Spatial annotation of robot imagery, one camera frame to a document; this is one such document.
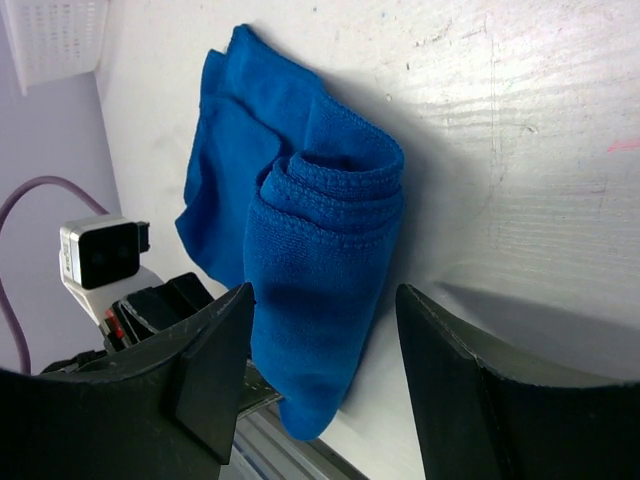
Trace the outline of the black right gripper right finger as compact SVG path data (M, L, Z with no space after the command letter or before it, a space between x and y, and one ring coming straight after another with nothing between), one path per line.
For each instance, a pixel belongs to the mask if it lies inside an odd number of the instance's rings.
M637 382L544 360L408 284L395 305L427 478L638 477Z

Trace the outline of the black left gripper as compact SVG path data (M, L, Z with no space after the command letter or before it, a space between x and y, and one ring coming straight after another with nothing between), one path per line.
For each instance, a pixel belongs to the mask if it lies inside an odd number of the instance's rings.
M99 324L104 348L56 361L44 371L74 372L107 355L130 348L179 323L214 302L197 276L185 273L154 287L135 291L114 302Z

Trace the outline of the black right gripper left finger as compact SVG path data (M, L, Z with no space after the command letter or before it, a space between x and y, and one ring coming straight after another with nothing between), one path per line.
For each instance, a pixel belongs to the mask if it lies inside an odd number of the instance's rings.
M73 373L1 374L5 479L215 479L230 461L254 312L243 284Z

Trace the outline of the blue towel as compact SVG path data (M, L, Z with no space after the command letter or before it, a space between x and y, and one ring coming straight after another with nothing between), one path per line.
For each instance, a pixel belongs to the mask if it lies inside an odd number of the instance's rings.
M352 383L403 211L396 141L247 25L207 54L188 161L184 248L250 283L251 355L294 438L319 437Z

